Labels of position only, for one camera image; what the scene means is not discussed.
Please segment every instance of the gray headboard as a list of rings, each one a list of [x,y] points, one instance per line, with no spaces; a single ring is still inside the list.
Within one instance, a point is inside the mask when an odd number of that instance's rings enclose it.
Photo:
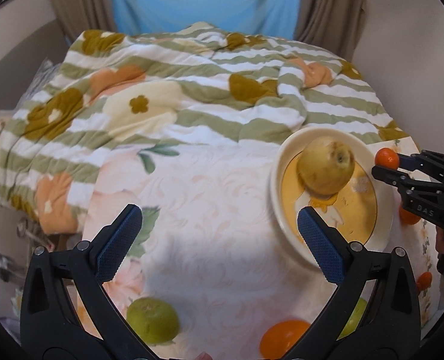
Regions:
[[[56,20],[28,36],[0,60],[0,109],[14,109],[45,58],[62,62],[67,43]]]

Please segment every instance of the blue gripper pad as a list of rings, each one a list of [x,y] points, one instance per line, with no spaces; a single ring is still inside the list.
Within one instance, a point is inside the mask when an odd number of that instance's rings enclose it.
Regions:
[[[331,231],[331,228],[312,207],[304,207],[299,211],[297,228],[327,281],[341,284],[345,279],[345,263],[326,235],[326,231]]]
[[[142,211],[129,204],[110,226],[93,240],[95,278],[99,284],[111,281],[142,227]]]

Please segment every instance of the bowl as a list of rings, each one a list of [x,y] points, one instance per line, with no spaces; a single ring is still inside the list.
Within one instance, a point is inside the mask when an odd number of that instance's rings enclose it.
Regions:
[[[321,200],[320,196],[303,188],[297,180],[295,167],[302,150],[321,136],[347,144],[356,161],[349,183],[337,196],[327,200]],[[386,248],[392,227],[394,197],[390,186],[372,177],[373,166],[374,154],[367,145],[354,135],[333,128],[306,127],[293,133],[281,145],[271,169],[272,206],[282,233],[307,262],[318,266],[296,228],[296,216],[309,204],[348,242],[357,240],[372,251]]]

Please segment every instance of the hand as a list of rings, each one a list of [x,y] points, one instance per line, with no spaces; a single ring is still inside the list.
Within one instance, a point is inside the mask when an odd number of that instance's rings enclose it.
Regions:
[[[195,358],[195,360],[212,360],[212,357],[210,357],[207,353],[202,352],[199,356]]]
[[[435,238],[435,250],[440,254],[444,254],[444,229],[437,226],[437,235]]]

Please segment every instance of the green apple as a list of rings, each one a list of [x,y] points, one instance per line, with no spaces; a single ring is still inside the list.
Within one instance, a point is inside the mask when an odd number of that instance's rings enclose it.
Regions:
[[[179,333],[179,317],[174,308],[156,298],[134,300],[127,309],[127,323],[149,345],[173,340]]]
[[[357,304],[355,305],[355,308],[352,311],[352,314],[350,314],[349,320],[347,321],[345,327],[340,333],[338,340],[355,332],[357,325],[359,325],[359,322],[362,319],[362,315],[364,315],[366,307],[367,307],[367,301],[365,299],[359,298]]]
[[[310,142],[297,160],[297,172],[304,184],[319,195],[339,192],[355,169],[352,150],[332,137]]]

